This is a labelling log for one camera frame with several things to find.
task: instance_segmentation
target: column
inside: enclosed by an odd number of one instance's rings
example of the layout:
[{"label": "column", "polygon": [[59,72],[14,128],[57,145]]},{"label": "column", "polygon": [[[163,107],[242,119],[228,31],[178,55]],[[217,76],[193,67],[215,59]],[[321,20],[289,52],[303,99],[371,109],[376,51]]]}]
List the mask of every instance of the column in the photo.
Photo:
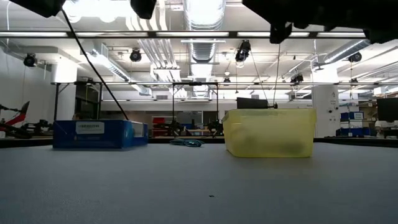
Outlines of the column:
[{"label": "column", "polygon": [[[69,60],[62,60],[52,65],[52,81],[65,83],[75,82],[77,79],[77,64]],[[76,86],[69,85],[58,95],[57,120],[71,120],[75,114]]]},{"label": "column", "polygon": [[315,137],[336,136],[336,130],[340,129],[338,87],[336,85],[313,87],[312,105],[317,111]]}]

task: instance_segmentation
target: black cable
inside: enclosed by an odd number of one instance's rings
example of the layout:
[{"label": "black cable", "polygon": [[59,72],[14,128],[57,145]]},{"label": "black cable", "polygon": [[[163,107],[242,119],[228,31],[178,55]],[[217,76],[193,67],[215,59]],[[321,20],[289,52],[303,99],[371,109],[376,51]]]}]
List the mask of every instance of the black cable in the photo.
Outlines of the black cable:
[{"label": "black cable", "polygon": [[239,93],[238,92],[238,65],[235,62],[235,73],[236,73],[236,92],[235,93]]},{"label": "black cable", "polygon": [[259,77],[262,92],[264,93],[264,96],[266,97],[266,100],[268,101],[266,91],[264,90],[264,87],[262,86],[262,81],[261,81],[261,77],[259,74],[259,70],[257,69],[256,61],[254,60],[253,51],[250,51],[250,53],[251,53],[251,58],[253,59],[254,68],[256,68],[257,76]]},{"label": "black cable", "polygon": [[274,104],[275,104],[276,86],[277,86],[277,83],[278,83],[279,60],[280,60],[280,44],[279,44],[279,50],[278,50],[278,64],[277,64],[277,67],[276,67],[276,79],[275,79],[275,91],[274,91]]},{"label": "black cable", "polygon": [[65,20],[67,21],[67,24],[69,26],[70,32],[72,33],[73,37],[75,38],[77,44],[79,45],[79,48],[81,50],[81,52],[83,52],[83,55],[85,56],[85,58],[87,59],[87,62],[90,64],[91,68],[94,70],[94,72],[97,74],[98,78],[101,80],[101,82],[104,84],[105,88],[107,89],[107,91],[109,92],[109,94],[112,96],[112,99],[115,101],[115,103],[118,105],[120,111],[122,111],[124,118],[126,120],[129,120],[129,118],[127,117],[126,112],[124,112],[122,106],[120,105],[120,103],[118,102],[118,100],[116,99],[116,97],[114,97],[112,91],[109,89],[108,85],[105,83],[104,79],[102,78],[102,76],[98,73],[97,69],[95,69],[93,63],[89,60],[86,51],[84,50],[83,46],[81,45],[79,38],[77,37],[75,31],[73,30],[72,25],[70,24],[69,18],[67,16],[67,13],[62,9],[62,14],[65,17]]}]

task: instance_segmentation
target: wire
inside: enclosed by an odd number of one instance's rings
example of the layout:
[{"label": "wire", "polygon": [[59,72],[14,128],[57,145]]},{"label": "wire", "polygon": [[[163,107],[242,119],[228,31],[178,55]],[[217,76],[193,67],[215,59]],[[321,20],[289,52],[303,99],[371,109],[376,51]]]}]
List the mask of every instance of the wire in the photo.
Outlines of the wire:
[{"label": "wire", "polygon": [[25,77],[26,77],[26,66],[24,66],[24,79],[22,80],[22,105],[24,104],[25,95]]},{"label": "wire", "polygon": [[260,81],[260,85],[261,85],[262,92],[264,93],[264,96],[266,97],[266,100],[268,101],[267,95],[266,95],[266,91],[264,90],[264,87],[263,87],[263,85],[262,85],[262,81],[261,81],[261,77],[260,77],[259,70],[257,69],[256,61],[254,60],[253,51],[250,51],[250,52],[251,52],[251,57],[252,57],[252,59],[253,59],[254,68],[256,69],[257,76],[259,77],[259,81]]},{"label": "wire", "polygon": [[274,91],[274,102],[273,102],[273,104],[275,104],[276,86],[278,84],[279,61],[280,61],[280,44],[279,44],[279,50],[278,50],[278,63],[277,63],[277,66],[276,66],[276,79],[275,79],[275,87],[274,87],[275,91]]},{"label": "wire", "polygon": [[235,62],[235,73],[236,73],[236,93],[238,93],[238,65]]},{"label": "wire", "polygon": [[10,3],[11,2],[8,2],[7,11],[6,11],[6,14],[7,14],[7,31],[10,30],[10,19],[9,19],[9,15],[8,15],[8,11],[9,11],[8,9],[9,9]]},{"label": "wire", "polygon": [[174,146],[200,147],[204,142],[196,139],[174,139],[170,141],[170,144]]},{"label": "wire", "polygon": [[112,99],[115,101],[115,103],[117,104],[117,106],[119,107],[120,111],[122,112],[122,114],[124,115],[124,118],[126,120],[129,121],[129,117],[127,116],[126,112],[124,112],[122,106],[120,105],[120,103],[118,102],[118,100],[116,99],[116,97],[114,97],[112,91],[109,89],[108,85],[105,83],[104,79],[102,78],[102,76],[98,73],[97,69],[95,69],[93,63],[89,60],[86,51],[84,50],[83,46],[81,45],[79,38],[77,37],[75,31],[73,30],[72,25],[70,24],[69,18],[67,16],[67,13],[62,9],[62,14],[65,17],[67,23],[68,23],[68,27],[70,29],[70,32],[72,33],[72,36],[75,38],[77,44],[79,45],[79,48],[81,50],[81,52],[83,53],[83,55],[85,56],[85,58],[87,59],[87,62],[90,64],[91,68],[94,70],[94,72],[96,73],[96,75],[98,76],[98,78],[101,80],[102,84],[104,84],[105,88],[107,89],[107,91],[109,92],[109,94],[112,96]]}]

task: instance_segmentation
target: black object at top of frame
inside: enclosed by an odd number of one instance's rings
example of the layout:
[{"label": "black object at top of frame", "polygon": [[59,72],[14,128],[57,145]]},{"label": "black object at top of frame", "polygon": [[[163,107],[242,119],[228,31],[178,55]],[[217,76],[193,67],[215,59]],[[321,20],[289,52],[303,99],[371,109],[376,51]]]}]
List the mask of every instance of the black object at top of frame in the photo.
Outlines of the black object at top of frame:
[{"label": "black object at top of frame", "polygon": [[292,32],[292,27],[309,25],[362,29],[372,43],[385,43],[398,38],[398,27],[391,15],[398,8],[392,0],[243,0],[250,10],[271,24],[270,42],[279,44]]}]

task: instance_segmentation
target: black frame structure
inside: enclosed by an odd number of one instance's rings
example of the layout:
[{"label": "black frame structure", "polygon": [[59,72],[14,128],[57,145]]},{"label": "black frame structure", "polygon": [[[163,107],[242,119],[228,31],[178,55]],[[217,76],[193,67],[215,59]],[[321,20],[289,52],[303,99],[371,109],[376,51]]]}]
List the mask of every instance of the black frame structure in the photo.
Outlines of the black frame structure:
[{"label": "black frame structure", "polygon": [[98,101],[97,101],[97,114],[95,119],[100,119],[101,114],[101,104],[102,104],[102,97],[103,97],[103,84],[101,82],[73,82],[73,83],[51,83],[55,85],[55,106],[54,106],[54,121],[57,120],[57,113],[58,113],[58,97],[59,94],[62,93],[64,89],[66,89],[69,85],[99,85],[99,93],[98,93]]}]

